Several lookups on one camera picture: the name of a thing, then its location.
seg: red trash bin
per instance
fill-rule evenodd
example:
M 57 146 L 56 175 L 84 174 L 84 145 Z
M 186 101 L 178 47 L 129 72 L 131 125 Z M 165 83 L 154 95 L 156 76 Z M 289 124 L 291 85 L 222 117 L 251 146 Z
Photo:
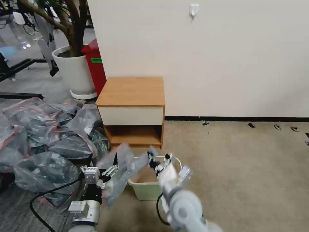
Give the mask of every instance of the red trash bin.
M 92 80 L 99 96 L 103 86 L 106 83 L 106 76 L 101 60 L 101 55 L 97 43 L 97 39 L 93 40 L 87 46 L 82 49 L 82 52 L 86 55 L 87 63 L 90 69 Z

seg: open shelf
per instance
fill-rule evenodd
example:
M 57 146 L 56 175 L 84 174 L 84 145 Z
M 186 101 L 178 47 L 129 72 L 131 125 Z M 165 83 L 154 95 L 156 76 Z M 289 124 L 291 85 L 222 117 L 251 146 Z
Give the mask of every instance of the open shelf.
M 112 146 L 128 143 L 131 147 L 160 148 L 162 126 L 104 126 Z

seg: carpet floor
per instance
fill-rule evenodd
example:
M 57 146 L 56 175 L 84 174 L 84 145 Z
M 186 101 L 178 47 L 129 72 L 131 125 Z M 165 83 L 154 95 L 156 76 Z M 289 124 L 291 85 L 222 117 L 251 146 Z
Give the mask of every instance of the carpet floor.
M 193 176 L 186 186 L 201 199 L 204 216 L 225 232 L 290 232 L 309 228 L 309 123 L 166 121 L 160 154 L 174 153 Z M 291 126 L 300 131 L 294 132 Z M 142 148 L 133 149 L 140 155 Z M 11 185 L 0 195 L 0 231 L 48 231 L 28 204 L 34 194 Z M 67 212 L 35 204 L 56 231 L 68 231 Z M 101 206 L 98 232 L 172 231 L 154 201 L 139 201 L 127 186 L 113 207 Z

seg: black baseboard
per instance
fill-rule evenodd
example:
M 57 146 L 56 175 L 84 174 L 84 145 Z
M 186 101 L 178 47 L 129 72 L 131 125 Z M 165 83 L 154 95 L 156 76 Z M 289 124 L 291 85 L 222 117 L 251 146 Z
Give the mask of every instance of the black baseboard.
M 203 117 L 203 116 L 165 116 L 166 121 L 264 121 L 264 122 L 309 122 L 309 118 L 296 117 Z

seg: wooden cabinet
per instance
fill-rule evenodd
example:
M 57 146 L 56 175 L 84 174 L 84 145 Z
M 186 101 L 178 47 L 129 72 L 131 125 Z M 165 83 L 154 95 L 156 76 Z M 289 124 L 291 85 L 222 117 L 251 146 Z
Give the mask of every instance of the wooden cabinet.
M 112 146 L 162 148 L 165 97 L 162 77 L 109 77 L 96 105 Z

